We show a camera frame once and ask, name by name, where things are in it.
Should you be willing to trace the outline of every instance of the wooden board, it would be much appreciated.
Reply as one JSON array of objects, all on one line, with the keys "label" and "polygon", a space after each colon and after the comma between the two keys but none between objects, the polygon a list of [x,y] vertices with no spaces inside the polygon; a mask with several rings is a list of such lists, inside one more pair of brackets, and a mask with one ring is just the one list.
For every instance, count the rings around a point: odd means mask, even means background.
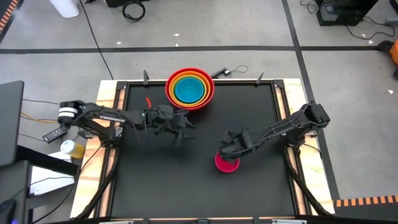
[{"label": "wooden board", "polygon": [[[107,107],[113,107],[113,101],[116,94],[116,84],[118,81],[125,81],[125,80],[101,81],[96,104]],[[305,104],[307,101],[305,99],[300,79],[288,78],[284,79],[284,83],[285,83],[285,90],[287,94],[290,114],[292,114],[293,112],[300,109],[300,107],[303,104]],[[278,90],[277,90],[277,95],[278,95],[278,100],[280,102],[279,104],[282,105],[282,95]],[[123,105],[123,100],[124,100],[123,96],[124,94],[121,94],[118,102],[118,108],[121,108],[121,106]],[[103,126],[109,126],[109,122],[107,121],[100,121],[99,123],[102,124]],[[308,145],[318,149],[318,143],[316,138],[306,137],[306,142]],[[94,153],[94,151],[99,147],[99,145],[100,142],[98,141],[98,139],[91,139],[87,142],[83,163]],[[323,163],[319,152],[308,146],[302,146],[300,150],[301,150],[300,158],[302,162],[303,173],[305,176],[307,187],[311,190],[312,194],[314,194],[315,198],[317,198],[317,200],[322,204],[322,206],[326,210],[328,210],[330,213],[334,213],[335,211],[333,208],[333,202],[331,200],[329,187],[326,181],[326,175],[323,169]],[[110,164],[108,164],[108,171],[113,162],[114,152],[112,152],[110,156],[111,157],[109,158]],[[104,149],[102,148],[99,150],[99,152],[97,152],[95,157],[92,158],[90,163],[81,173],[70,217],[75,217],[78,214],[80,214],[83,211],[84,207],[90,202],[92,196],[97,191],[100,182],[100,174],[101,174],[103,161],[104,161]],[[295,189],[299,200],[298,204],[299,204],[300,214],[305,214],[304,204],[302,200],[303,196],[296,184],[295,184]],[[99,213],[101,217],[106,216],[106,206],[108,204],[108,200],[109,200],[109,189],[107,189],[103,195],[103,200],[101,202],[101,210]]]}]

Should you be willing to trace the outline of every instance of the white container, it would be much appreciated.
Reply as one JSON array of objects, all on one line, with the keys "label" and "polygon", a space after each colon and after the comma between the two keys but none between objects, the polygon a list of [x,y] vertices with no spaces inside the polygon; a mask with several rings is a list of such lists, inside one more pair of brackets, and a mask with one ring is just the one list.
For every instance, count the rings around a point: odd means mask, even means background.
[{"label": "white container", "polygon": [[77,8],[75,0],[50,0],[50,2],[64,18],[79,15],[79,8]]},{"label": "white container", "polygon": [[80,159],[84,155],[85,147],[72,140],[66,140],[61,144],[61,152],[73,158]]}]

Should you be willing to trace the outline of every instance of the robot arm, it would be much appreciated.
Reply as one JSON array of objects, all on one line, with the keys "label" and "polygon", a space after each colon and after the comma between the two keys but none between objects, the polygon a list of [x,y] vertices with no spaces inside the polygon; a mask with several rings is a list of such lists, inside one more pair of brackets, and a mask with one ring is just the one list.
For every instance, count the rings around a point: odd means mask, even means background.
[{"label": "robot arm", "polygon": [[93,119],[115,121],[137,130],[155,128],[155,134],[165,131],[174,134],[176,139],[182,140],[181,129],[194,128],[188,121],[187,114],[188,111],[174,111],[169,105],[160,105],[146,110],[123,111],[75,100],[60,103],[58,122],[65,128],[78,126],[98,136],[102,144],[115,146],[119,135],[115,134],[114,127],[104,127]]},{"label": "robot arm", "polygon": [[[237,159],[258,150],[264,141],[281,134],[286,135],[289,145],[300,146],[304,143],[305,134],[324,128],[329,122],[330,118],[322,105],[313,101],[303,105],[290,117],[260,130],[243,128],[237,134],[228,131],[219,148],[219,155],[224,160]],[[255,131],[261,132],[261,137],[253,141],[252,133]]]}]

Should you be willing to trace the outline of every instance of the red bowl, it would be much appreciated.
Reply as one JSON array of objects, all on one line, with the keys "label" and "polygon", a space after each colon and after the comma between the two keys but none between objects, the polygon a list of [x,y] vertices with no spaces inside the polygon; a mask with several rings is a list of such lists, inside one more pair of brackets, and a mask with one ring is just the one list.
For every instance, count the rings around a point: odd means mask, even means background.
[{"label": "red bowl", "polygon": [[[176,75],[178,75],[179,73],[182,73],[182,72],[189,72],[189,71],[201,73],[201,74],[209,81],[209,84],[210,84],[210,89],[209,89],[210,95],[209,95],[209,97],[208,97],[203,103],[199,104],[198,106],[191,107],[191,108],[186,108],[186,107],[183,107],[183,106],[179,105],[178,103],[176,103],[176,102],[172,99],[172,97],[171,97],[170,94],[169,94],[169,88],[170,88],[170,85],[171,85],[171,83],[172,83],[173,78],[174,78]],[[176,107],[178,107],[178,108],[183,108],[183,109],[186,109],[186,110],[190,110],[190,111],[200,109],[200,108],[204,107],[205,105],[207,105],[207,104],[210,102],[210,100],[213,98],[214,90],[215,90],[214,82],[213,82],[213,80],[211,79],[210,75],[207,74],[205,71],[199,69],[199,68],[183,68],[183,69],[180,69],[180,70],[174,72],[174,73],[167,79],[166,87],[165,87],[166,96],[167,96],[167,98],[169,99],[169,101],[170,101],[174,106],[176,106]]]},{"label": "red bowl", "polygon": [[214,157],[214,162],[216,163],[216,166],[220,171],[225,173],[232,173],[236,171],[241,161],[239,160],[239,158],[235,159],[234,161],[225,161],[219,155],[219,152],[217,152],[216,156]]}]

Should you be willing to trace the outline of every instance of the wooden table frame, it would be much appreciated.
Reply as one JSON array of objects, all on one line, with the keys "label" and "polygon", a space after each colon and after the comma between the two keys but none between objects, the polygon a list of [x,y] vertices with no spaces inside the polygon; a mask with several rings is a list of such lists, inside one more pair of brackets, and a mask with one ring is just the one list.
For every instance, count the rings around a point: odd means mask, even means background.
[{"label": "wooden table frame", "polygon": [[[229,81],[239,81],[242,79],[231,79]],[[151,82],[159,82],[165,80],[148,80]],[[126,82],[143,82],[143,80],[103,80],[99,86],[98,97],[96,100],[97,105],[103,105],[110,108],[122,109],[124,107],[124,94]],[[274,80],[275,93],[277,95],[278,106],[280,109],[280,117],[286,118],[288,115],[300,109],[300,107],[307,101],[303,92],[302,84],[298,78],[287,78],[283,80]],[[109,121],[98,120],[99,124],[103,126],[117,126],[118,124],[111,123]],[[316,138],[306,136],[306,144],[318,149],[318,143]],[[83,164],[89,157],[100,146],[98,139],[90,139],[87,141],[86,152],[83,157]],[[334,213],[333,201],[330,196],[329,186],[326,180],[325,170],[323,168],[323,162],[321,156],[314,148],[303,145],[300,148],[300,155],[293,152],[293,149],[289,149],[289,157],[295,170],[303,175],[307,187],[311,193],[314,194],[315,198],[321,203],[330,213]],[[97,154],[92,158],[86,168],[81,172],[76,188],[75,199],[73,201],[72,211],[70,217],[75,217],[80,214],[88,202],[92,199],[92,196],[97,191],[100,182],[104,176],[109,172],[115,155],[114,149],[106,152],[104,148],[101,148]],[[108,205],[111,205],[109,201],[112,195],[110,186],[107,187],[103,194],[103,198],[95,212],[90,217],[106,217],[110,215]],[[298,185],[294,183],[294,192],[297,199],[296,211],[298,214],[305,215],[309,214],[310,210],[313,214],[316,214],[314,209],[309,208],[308,202],[304,199],[302,192]],[[151,221],[172,221],[172,220],[197,220],[199,218],[150,218]],[[293,218],[293,217],[259,217],[259,219],[271,219],[271,218]],[[228,217],[228,218],[207,218],[210,220],[251,220],[253,217]],[[123,220],[144,220],[143,218],[126,218]]]}]

